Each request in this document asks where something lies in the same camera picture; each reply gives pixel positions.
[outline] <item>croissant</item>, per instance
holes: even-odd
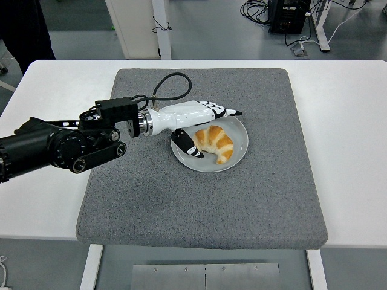
[[[199,151],[218,155],[217,164],[225,163],[234,152],[232,140],[219,126],[209,126],[207,129],[199,130],[192,139]]]

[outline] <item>white plate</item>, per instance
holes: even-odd
[[[192,126],[190,128],[185,128],[184,130],[192,137],[195,132],[208,128],[211,125],[222,127],[226,134],[233,141],[234,152],[231,158],[224,164],[217,164],[216,161],[218,157],[215,154],[203,152],[203,159],[193,157],[181,151],[171,140],[172,151],[174,152],[176,158],[188,168],[200,172],[219,172],[233,167],[235,164],[240,162],[240,160],[245,155],[247,151],[247,145],[249,144],[249,136],[247,136],[246,128],[235,117],[229,116],[219,118],[217,120],[211,121],[210,123],[199,126]]]

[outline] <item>table leg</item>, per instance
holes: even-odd
[[[90,245],[80,290],[94,290],[101,261],[103,245]]]
[[[311,15],[311,17],[313,18],[313,24],[316,30],[317,39],[320,44],[320,50],[322,52],[328,52],[331,50],[323,28],[323,25],[327,18],[330,7],[331,7],[331,2],[324,0],[322,6],[319,6],[316,9],[316,11],[320,11],[320,12],[319,13],[314,12]]]
[[[14,88],[13,86],[9,85],[8,83],[4,83],[2,81],[0,81],[0,86],[2,86],[4,89],[8,89],[11,92],[15,92],[16,90],[16,88]]]
[[[165,0],[152,0],[153,14],[159,24],[165,29],[168,28],[167,14],[165,9]],[[158,48],[160,50],[161,59],[171,59],[171,41],[169,39],[169,31],[157,29]]]
[[[328,290],[320,250],[307,250],[307,257],[313,290]]]

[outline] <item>robotic arm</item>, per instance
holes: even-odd
[[[189,81],[185,94],[175,98],[157,98],[158,87],[170,76],[181,75]],[[208,123],[228,115],[241,115],[207,101],[188,101],[159,109],[157,100],[176,100],[185,97],[192,85],[187,76],[174,73],[165,77],[156,87],[154,96],[144,95],[96,101],[89,111],[75,121],[43,121],[31,117],[15,134],[0,138],[0,183],[30,171],[53,165],[81,173],[121,157],[126,144],[120,142],[117,122],[125,121],[131,137],[140,134],[156,135],[172,130],[172,141],[189,155],[199,158],[203,154],[185,134],[183,128]],[[148,101],[153,106],[146,108]],[[146,102],[142,108],[138,103]]]

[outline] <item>black pants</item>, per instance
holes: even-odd
[[[38,59],[55,59],[39,0],[0,0],[0,36],[23,74]]]

